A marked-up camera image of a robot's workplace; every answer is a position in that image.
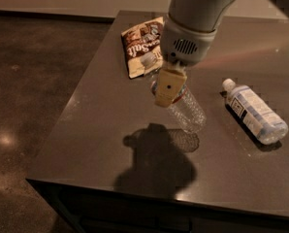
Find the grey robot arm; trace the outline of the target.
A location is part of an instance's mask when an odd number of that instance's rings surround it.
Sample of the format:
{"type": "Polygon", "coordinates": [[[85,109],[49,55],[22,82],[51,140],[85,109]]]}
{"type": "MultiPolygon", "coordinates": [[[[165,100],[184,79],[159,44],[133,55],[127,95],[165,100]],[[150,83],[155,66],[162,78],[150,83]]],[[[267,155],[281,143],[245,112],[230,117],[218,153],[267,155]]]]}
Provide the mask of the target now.
{"type": "Polygon", "coordinates": [[[163,57],[155,104],[167,108],[186,82],[185,69],[202,61],[235,0],[171,0],[160,39],[163,57]]]}

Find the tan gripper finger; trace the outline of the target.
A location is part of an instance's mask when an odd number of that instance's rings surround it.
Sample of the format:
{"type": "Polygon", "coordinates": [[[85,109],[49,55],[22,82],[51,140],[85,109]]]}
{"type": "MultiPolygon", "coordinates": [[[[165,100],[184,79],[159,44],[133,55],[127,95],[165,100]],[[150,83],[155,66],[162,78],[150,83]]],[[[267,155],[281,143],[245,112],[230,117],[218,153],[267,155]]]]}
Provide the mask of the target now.
{"type": "Polygon", "coordinates": [[[155,104],[168,108],[185,85],[187,76],[182,67],[163,67],[158,74],[155,104]]]}

